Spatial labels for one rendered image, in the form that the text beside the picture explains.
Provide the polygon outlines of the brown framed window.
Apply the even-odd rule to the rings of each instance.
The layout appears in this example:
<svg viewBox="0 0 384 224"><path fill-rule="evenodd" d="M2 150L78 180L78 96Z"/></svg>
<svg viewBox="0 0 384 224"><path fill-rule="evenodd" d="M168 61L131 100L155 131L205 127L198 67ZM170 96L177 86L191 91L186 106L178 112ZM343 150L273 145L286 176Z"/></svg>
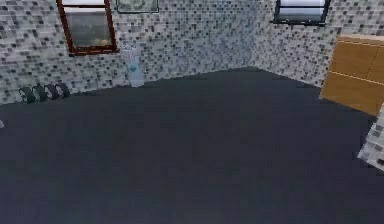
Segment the brown framed window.
<svg viewBox="0 0 384 224"><path fill-rule="evenodd" d="M72 56L118 51L110 0L56 0Z"/></svg>

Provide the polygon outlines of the black framed window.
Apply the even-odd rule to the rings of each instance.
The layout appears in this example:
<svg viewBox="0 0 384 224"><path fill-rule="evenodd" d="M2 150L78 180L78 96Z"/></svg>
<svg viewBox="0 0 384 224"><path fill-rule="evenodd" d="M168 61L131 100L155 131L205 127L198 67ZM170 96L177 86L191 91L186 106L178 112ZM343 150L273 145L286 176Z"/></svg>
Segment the black framed window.
<svg viewBox="0 0 384 224"><path fill-rule="evenodd" d="M276 0L272 23L324 26L331 0Z"/></svg>

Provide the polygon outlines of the orange wooden cupboard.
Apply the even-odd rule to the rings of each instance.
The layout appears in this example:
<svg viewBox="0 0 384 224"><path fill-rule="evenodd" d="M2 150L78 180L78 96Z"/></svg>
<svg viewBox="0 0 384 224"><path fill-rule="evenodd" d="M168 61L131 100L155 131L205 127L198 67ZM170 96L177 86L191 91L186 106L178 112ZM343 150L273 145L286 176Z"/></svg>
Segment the orange wooden cupboard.
<svg viewBox="0 0 384 224"><path fill-rule="evenodd" d="M320 97L377 116L384 103L384 36L340 35Z"/></svg>

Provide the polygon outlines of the pale framed wall picture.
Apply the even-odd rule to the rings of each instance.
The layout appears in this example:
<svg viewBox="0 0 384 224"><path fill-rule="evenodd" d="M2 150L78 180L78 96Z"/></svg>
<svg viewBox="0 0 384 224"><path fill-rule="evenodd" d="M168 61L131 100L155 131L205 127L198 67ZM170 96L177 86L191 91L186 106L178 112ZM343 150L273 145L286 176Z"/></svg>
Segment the pale framed wall picture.
<svg viewBox="0 0 384 224"><path fill-rule="evenodd" d="M116 0L119 13L139 14L159 11L158 0Z"/></svg>

